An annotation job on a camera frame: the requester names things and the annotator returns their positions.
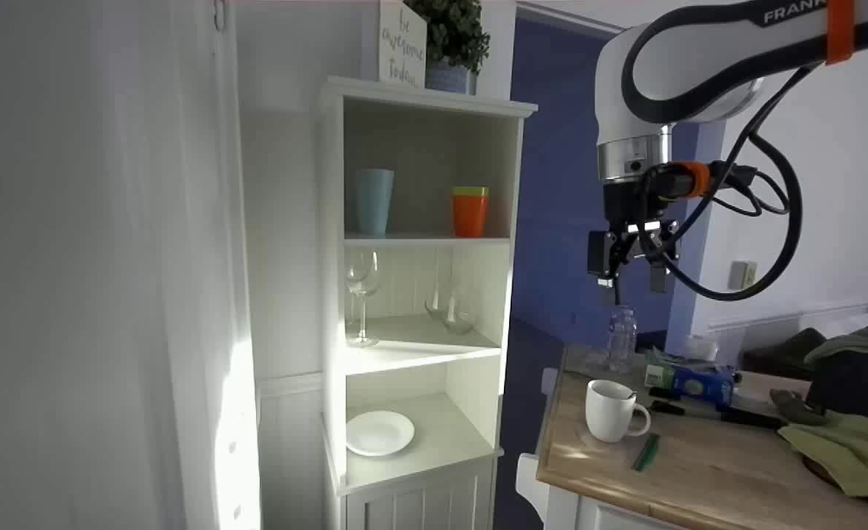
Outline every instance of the wooden tabletop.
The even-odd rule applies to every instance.
[[[557,378],[539,443],[541,482],[679,528],[868,530],[868,504],[807,472],[774,429],[652,415],[658,454],[633,472],[645,438],[594,443],[582,422],[586,379]]]

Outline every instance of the blue wall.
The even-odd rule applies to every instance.
[[[539,102],[524,133],[516,320],[564,344],[604,344],[608,307],[586,270],[586,236],[607,228],[594,151],[594,66],[604,39],[520,20],[516,35],[513,98]],[[673,138],[695,154],[695,130]],[[624,304],[638,326],[669,326],[672,291],[646,291],[642,261],[624,270]]]

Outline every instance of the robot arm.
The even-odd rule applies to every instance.
[[[638,253],[649,259],[657,279],[669,276],[685,228],[676,234],[673,220],[663,220],[663,208],[689,194],[708,201],[717,186],[751,186],[751,169],[672,163],[672,125],[726,117],[752,100],[761,77],[839,61],[866,48],[868,0],[692,5],[613,39],[594,89],[608,220],[607,234],[588,238],[596,285],[617,300],[617,269]],[[772,145],[769,155],[779,170],[791,170]]]

